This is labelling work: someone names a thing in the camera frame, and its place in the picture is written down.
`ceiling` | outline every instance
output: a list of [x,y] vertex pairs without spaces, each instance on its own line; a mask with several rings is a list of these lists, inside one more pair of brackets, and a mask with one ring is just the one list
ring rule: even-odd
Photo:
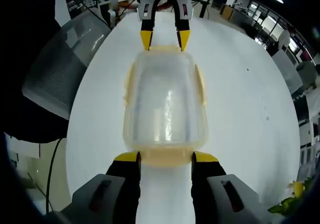
[[320,52],[320,8],[318,0],[255,0],[286,19],[306,39],[313,51]]

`floor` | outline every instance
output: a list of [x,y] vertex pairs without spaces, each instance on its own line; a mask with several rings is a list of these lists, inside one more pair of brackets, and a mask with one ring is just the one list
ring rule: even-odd
[[[201,7],[202,5],[200,3],[194,6],[194,16],[199,17]],[[210,5],[207,7],[204,18],[227,25],[245,34],[243,29],[223,19],[219,14],[219,10],[212,8]],[[39,158],[24,157],[22,155],[17,157],[16,154],[10,153],[11,159],[18,162],[17,169],[20,175],[28,178],[27,174],[29,173],[34,182],[43,192],[46,192],[51,157],[56,143],[57,141],[48,144],[41,144]],[[52,204],[52,208],[55,211],[62,210],[71,202],[66,176],[66,145],[67,140],[63,139],[57,149],[52,169],[49,199]],[[34,198],[34,201],[37,202],[37,207],[40,211],[45,213],[45,201],[43,195],[41,196],[40,194],[40,197],[37,195],[37,198]]]

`yellow flower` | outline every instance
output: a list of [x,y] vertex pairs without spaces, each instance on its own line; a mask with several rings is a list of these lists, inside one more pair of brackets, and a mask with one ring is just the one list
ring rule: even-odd
[[294,196],[299,198],[302,196],[302,193],[304,192],[304,186],[301,182],[293,182],[293,193]]

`office chair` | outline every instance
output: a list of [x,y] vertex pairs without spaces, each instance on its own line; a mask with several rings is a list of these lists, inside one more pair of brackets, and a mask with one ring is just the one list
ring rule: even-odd
[[32,64],[22,85],[23,95],[68,120],[82,77],[110,31],[88,10],[70,20]]

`desk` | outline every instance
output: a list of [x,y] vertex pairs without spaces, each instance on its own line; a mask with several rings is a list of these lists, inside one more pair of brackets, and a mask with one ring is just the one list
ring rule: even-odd
[[[178,46],[174,14],[157,12],[152,46]],[[93,57],[70,115],[66,172],[71,194],[126,152],[125,78],[143,50],[141,23],[126,16]],[[190,22],[186,51],[206,84],[208,141],[200,151],[275,204],[299,169],[299,127],[289,90],[272,58],[242,33],[201,18]],[[195,223],[191,166],[141,166],[136,223]]]
[[243,27],[243,24],[249,24],[251,25],[253,19],[241,12],[238,9],[232,8],[226,4],[224,4],[221,8],[220,14],[223,18],[228,20],[229,22],[239,26]]

